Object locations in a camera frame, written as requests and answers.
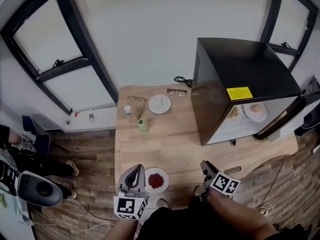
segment black chair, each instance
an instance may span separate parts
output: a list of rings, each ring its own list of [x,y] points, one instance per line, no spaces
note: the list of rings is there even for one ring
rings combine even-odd
[[[32,135],[35,136],[35,141],[33,143],[33,146],[36,149],[37,155],[48,156],[50,147],[59,148],[69,153],[69,151],[66,150],[65,148],[52,143],[48,133],[35,120],[33,120],[32,117],[28,115],[23,115],[22,125],[23,125],[23,129],[26,132],[30,132]]]

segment window frame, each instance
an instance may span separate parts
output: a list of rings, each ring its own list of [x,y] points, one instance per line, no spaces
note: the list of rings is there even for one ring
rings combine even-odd
[[[82,56],[55,65],[51,69],[39,73],[28,56],[16,42],[14,35],[28,18],[49,0],[26,0],[5,24],[0,34],[17,62],[33,80],[33,82],[65,113],[71,115],[68,109],[44,84],[45,81],[66,73],[92,66],[103,86],[113,99],[118,102],[118,91],[99,56],[99,52],[90,36],[76,0],[56,0],[63,19],[77,44]]]
[[[298,63],[301,55],[303,54],[308,44],[311,33],[316,24],[316,19],[318,15],[318,8],[310,0],[298,0],[298,1],[302,3],[309,10],[309,14],[307,17],[307,26],[306,26],[307,30],[304,31],[304,34],[298,49],[292,49],[286,46],[270,43],[270,39],[274,32],[276,22],[279,16],[282,0],[271,0],[268,16],[266,18],[266,22],[260,37],[260,42],[269,44],[269,46],[272,48],[272,50],[275,53],[291,55],[294,57],[293,61],[291,62],[288,68],[290,72],[292,72],[292,70],[295,68],[296,64]]]

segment person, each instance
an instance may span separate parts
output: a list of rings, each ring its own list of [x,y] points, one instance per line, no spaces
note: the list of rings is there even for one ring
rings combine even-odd
[[[137,240],[165,239],[253,239],[307,240],[301,226],[278,232],[260,212],[239,204],[210,188],[208,202],[200,202],[197,189],[187,209],[171,210],[164,199],[145,221]],[[105,236],[105,240],[133,240],[138,221],[120,219]]]
[[[28,139],[20,137],[7,126],[0,124],[0,156],[5,156],[5,151],[13,157],[20,173],[29,171],[39,176],[56,175],[60,177],[79,176],[80,171],[75,163],[68,160],[66,163],[54,161],[47,156],[37,155],[36,149]],[[62,198],[77,197],[77,192],[68,182],[63,185],[54,182],[62,191]]]

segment black mini fridge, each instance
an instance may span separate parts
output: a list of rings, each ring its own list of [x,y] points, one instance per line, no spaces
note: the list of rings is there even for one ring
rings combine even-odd
[[[265,138],[299,103],[300,94],[268,44],[198,38],[191,102],[201,145]]]

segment egg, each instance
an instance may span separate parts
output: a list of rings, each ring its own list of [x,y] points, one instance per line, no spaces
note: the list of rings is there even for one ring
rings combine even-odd
[[[261,112],[261,106],[258,105],[258,104],[252,105],[252,106],[251,106],[251,110],[252,110],[252,112],[254,112],[254,113],[260,113],[260,112]]]

